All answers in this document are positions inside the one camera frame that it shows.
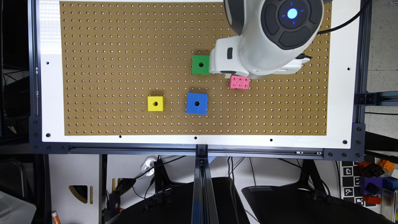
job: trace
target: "yellow cube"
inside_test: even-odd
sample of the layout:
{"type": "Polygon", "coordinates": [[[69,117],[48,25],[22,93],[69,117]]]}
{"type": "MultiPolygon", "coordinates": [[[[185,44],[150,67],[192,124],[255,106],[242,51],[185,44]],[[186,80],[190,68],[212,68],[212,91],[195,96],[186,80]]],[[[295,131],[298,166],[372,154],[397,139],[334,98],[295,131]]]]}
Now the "yellow cube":
{"type": "Polygon", "coordinates": [[[164,96],[148,96],[148,111],[165,111],[164,96]]]}

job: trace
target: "pink block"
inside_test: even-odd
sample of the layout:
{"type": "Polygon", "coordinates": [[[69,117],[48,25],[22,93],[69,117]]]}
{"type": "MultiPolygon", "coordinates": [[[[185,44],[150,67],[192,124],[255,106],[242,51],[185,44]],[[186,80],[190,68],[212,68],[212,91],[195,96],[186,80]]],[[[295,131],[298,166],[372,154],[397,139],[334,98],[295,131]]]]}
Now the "pink block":
{"type": "Polygon", "coordinates": [[[248,90],[249,83],[250,83],[250,78],[248,78],[248,77],[231,75],[231,78],[229,78],[229,88],[230,89],[248,90]]]}

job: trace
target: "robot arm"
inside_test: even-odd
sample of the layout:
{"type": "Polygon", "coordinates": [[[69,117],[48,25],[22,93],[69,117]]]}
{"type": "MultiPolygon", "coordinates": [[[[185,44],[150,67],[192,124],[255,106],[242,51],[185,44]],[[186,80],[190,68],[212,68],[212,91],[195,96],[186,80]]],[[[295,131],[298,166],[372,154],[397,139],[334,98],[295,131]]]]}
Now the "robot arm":
{"type": "Polygon", "coordinates": [[[224,6],[238,35],[216,41],[210,73],[292,74],[310,60],[298,56],[320,28],[322,0],[224,0],[224,6]]]}

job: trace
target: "green cube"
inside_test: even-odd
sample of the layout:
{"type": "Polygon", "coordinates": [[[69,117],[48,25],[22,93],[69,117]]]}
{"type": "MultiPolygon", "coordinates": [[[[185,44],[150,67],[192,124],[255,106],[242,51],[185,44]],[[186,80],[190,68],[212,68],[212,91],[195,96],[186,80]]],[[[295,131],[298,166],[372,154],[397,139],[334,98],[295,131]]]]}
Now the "green cube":
{"type": "Polygon", "coordinates": [[[210,75],[209,64],[209,55],[194,55],[192,57],[192,75],[210,75]]]}

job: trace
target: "blue light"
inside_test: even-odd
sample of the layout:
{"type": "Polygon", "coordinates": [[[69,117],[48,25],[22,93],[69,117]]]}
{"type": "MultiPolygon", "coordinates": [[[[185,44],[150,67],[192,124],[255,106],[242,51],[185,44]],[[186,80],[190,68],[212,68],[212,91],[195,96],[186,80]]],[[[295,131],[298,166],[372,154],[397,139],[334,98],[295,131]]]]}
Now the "blue light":
{"type": "Polygon", "coordinates": [[[287,17],[289,19],[294,19],[297,17],[297,14],[298,14],[297,9],[289,9],[289,11],[287,12],[287,17]]]}

